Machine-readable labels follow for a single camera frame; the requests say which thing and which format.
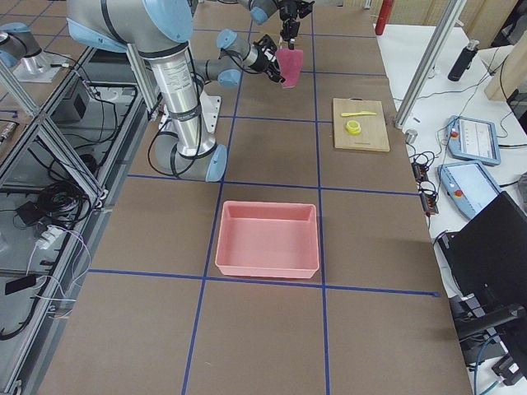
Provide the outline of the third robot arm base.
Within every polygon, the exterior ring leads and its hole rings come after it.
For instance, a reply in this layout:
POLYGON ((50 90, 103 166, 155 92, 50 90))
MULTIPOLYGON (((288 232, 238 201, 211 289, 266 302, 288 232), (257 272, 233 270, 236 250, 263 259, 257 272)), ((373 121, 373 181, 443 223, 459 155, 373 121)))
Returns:
POLYGON ((21 82, 50 83, 62 68, 21 22, 1 26, 1 60, 21 82))

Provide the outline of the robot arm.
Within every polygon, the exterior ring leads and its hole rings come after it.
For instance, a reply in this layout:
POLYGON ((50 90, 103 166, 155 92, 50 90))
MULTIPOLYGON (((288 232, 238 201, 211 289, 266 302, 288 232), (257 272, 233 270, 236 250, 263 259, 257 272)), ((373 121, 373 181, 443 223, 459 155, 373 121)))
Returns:
POLYGON ((219 34, 217 47, 229 49, 239 39, 237 33, 226 28, 231 18, 251 20, 262 26, 274 16, 282 23, 279 40, 289 50, 296 50, 296 38, 301 20, 314 11, 315 1, 203 1, 197 5, 194 24, 198 28, 224 27, 219 34))
POLYGON ((195 60, 189 41, 197 7, 195 1, 69 1, 68 29, 73 39, 93 48, 124 53, 136 47, 149 63, 170 123, 152 143, 154 169, 176 178, 217 182, 225 173, 227 149, 208 131, 201 101, 204 85, 217 81, 237 86, 245 68, 274 82, 284 79, 277 47, 267 35, 249 43, 225 29, 217 37, 219 58, 195 60))

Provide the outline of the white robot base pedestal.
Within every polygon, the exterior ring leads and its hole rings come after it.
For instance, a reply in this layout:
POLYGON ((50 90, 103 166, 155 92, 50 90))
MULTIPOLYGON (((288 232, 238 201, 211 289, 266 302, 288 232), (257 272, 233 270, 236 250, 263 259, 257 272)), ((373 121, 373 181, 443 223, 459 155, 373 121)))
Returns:
MULTIPOLYGON (((209 95, 203 91, 200 95, 203 119, 209 133, 215 133, 217 128, 217 120, 219 118, 220 109, 222 106, 222 98, 219 95, 209 95)), ((166 105, 162 107, 161 121, 158 125, 159 131, 173 130, 169 121, 169 113, 166 105)))

